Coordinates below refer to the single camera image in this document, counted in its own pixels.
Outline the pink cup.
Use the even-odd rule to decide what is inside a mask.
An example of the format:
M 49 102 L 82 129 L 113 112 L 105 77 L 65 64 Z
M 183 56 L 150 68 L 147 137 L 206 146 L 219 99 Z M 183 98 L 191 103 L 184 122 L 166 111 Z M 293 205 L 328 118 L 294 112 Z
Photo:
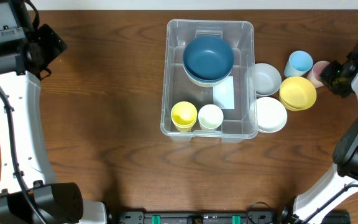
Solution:
M 320 81 L 320 74 L 327 65 L 329 65 L 328 61 L 316 62 L 310 70 L 309 74 L 307 74 L 306 79 L 309 80 L 315 88 L 319 88 L 324 85 Z

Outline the light blue cup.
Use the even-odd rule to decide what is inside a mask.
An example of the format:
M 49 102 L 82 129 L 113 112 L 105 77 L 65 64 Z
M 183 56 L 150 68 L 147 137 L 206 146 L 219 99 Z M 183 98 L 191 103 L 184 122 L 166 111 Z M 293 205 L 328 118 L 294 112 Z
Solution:
M 305 51 L 297 50 L 291 53 L 284 69 L 284 76 L 301 77 L 313 66 L 311 55 Z

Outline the yellow small bowl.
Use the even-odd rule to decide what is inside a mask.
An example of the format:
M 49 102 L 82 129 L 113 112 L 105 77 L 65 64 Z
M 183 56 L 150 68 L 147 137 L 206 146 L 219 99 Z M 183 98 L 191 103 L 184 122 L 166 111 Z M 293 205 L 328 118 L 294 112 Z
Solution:
M 279 100 L 290 111 L 307 110 L 317 98 L 316 88 L 303 77 L 286 78 L 279 89 Z

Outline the grey small bowl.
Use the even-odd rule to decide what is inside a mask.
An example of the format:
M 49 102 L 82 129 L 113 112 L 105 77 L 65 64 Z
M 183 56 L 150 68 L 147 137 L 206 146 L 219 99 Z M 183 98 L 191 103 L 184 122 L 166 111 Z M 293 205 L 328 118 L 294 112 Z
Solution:
M 267 63 L 257 63 L 255 70 L 255 91 L 258 97 L 275 94 L 282 84 L 280 72 Z

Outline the white small bowl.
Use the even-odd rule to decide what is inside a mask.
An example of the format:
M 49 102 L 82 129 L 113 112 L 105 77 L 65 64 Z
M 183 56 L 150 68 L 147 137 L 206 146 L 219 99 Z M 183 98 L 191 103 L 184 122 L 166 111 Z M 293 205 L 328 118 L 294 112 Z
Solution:
M 285 107 L 271 97 L 256 100 L 257 124 L 262 133 L 276 133 L 284 128 L 288 115 Z

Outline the cream beige bowl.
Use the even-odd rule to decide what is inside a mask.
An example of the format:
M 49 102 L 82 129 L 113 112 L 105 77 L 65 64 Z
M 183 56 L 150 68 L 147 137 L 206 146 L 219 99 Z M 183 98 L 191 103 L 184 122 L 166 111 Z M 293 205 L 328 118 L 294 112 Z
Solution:
M 187 71 L 187 70 L 185 70 L 185 72 L 186 72 L 187 77 L 190 79 L 190 81 L 191 81 L 192 83 L 194 83 L 195 85 L 198 85 L 198 86 L 200 86 L 200 87 L 205 87 L 205 88 L 214 87 L 214 86 L 216 86 L 216 85 L 222 83 L 224 80 L 228 79 L 228 77 L 229 77 L 229 75 L 230 75 L 230 73 L 228 73 L 225 77 L 223 77 L 222 79 L 220 79 L 220 80 L 218 80 L 218 81 L 207 82 L 207 81 L 199 81 L 199 80 L 193 78 L 193 77 L 191 76 L 190 72 Z

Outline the dark blue bowl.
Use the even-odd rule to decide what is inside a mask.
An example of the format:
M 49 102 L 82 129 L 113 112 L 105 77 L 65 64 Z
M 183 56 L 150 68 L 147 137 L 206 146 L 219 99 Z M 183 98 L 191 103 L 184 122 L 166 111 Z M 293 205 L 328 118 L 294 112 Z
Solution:
M 192 40 L 184 49 L 183 63 L 190 68 L 201 65 L 234 66 L 232 47 L 222 38 L 203 35 Z
M 187 75 L 201 83 L 216 83 L 227 78 L 233 71 L 233 66 L 223 67 L 220 65 L 201 65 L 196 68 L 190 68 L 183 64 Z

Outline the cream white cup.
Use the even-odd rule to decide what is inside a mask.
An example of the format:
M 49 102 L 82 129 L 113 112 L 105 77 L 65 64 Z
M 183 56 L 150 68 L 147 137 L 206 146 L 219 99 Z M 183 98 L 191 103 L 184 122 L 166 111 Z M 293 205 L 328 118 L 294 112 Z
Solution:
M 198 121 L 204 131 L 215 131 L 223 119 L 222 109 L 214 104 L 204 105 L 198 112 Z

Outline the yellow cup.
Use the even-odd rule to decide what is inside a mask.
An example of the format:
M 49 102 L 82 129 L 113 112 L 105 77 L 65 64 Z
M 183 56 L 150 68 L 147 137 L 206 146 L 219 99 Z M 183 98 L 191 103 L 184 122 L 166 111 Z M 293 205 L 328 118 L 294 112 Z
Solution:
M 189 126 L 195 123 L 198 111 L 192 103 L 181 101 L 173 106 L 170 115 L 175 125 Z
M 179 132 L 189 132 L 191 131 L 192 127 L 194 126 L 196 122 L 193 122 L 191 124 L 186 124 L 186 125 L 182 125 L 182 124 L 178 124 L 178 123 L 174 123 L 176 129 Z

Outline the yellow cup front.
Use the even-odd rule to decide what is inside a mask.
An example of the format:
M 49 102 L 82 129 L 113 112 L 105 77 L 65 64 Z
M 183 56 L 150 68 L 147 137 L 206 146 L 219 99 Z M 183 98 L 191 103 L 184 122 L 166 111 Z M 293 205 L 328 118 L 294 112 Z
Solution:
M 194 126 L 196 122 L 193 122 L 191 124 L 186 124 L 186 125 L 182 125 L 182 124 L 178 124 L 178 123 L 174 123 L 176 129 L 179 132 L 189 132 L 191 131 L 192 127 Z

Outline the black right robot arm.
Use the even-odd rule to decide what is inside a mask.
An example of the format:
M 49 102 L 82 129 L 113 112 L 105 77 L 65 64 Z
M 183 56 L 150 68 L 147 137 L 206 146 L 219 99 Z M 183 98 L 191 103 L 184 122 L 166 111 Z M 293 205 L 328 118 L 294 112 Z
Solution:
M 348 96 L 353 92 L 358 100 L 358 59 L 331 62 L 320 79 L 333 93 Z M 330 169 L 282 210 L 277 223 L 321 223 L 331 210 L 357 192 L 358 118 L 337 143 Z

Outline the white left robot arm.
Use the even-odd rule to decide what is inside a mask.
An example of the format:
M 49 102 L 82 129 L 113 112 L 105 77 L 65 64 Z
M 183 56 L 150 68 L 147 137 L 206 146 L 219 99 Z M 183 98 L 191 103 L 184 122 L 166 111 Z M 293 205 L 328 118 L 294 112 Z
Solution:
M 104 203 L 58 183 L 40 119 L 41 72 L 67 45 L 48 26 L 0 29 L 0 223 L 108 223 Z

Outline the white label in container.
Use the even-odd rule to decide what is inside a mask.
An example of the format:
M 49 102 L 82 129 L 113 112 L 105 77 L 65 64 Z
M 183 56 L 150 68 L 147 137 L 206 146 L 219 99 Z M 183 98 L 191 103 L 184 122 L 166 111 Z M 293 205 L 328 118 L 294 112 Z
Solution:
M 233 110 L 235 108 L 232 76 L 228 76 L 222 83 L 213 87 L 213 104 L 221 109 Z

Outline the clear plastic storage container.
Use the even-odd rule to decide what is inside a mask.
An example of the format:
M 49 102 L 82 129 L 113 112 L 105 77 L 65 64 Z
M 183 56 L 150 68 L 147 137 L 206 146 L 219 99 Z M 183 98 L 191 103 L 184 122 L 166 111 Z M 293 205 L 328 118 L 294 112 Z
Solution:
M 185 47 L 202 35 L 220 37 L 233 49 L 235 62 L 230 76 L 234 81 L 235 108 L 222 109 L 224 119 L 215 131 L 204 131 L 195 123 L 191 131 L 179 132 L 170 115 L 176 103 L 188 101 L 197 109 L 213 104 L 213 87 L 195 85 L 183 68 Z M 193 137 L 211 137 L 220 138 L 224 142 L 241 142 L 254 138 L 259 132 L 256 121 L 254 65 L 254 26 L 250 22 L 171 20 L 167 24 L 161 131 L 177 141 L 190 141 Z

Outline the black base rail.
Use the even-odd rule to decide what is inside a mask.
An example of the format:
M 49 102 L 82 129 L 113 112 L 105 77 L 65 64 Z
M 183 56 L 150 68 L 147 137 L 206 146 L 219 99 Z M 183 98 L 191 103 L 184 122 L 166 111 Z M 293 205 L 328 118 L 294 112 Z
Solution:
M 125 212 L 117 217 L 118 224 L 252 224 L 274 223 L 271 209 L 247 213 L 144 213 Z

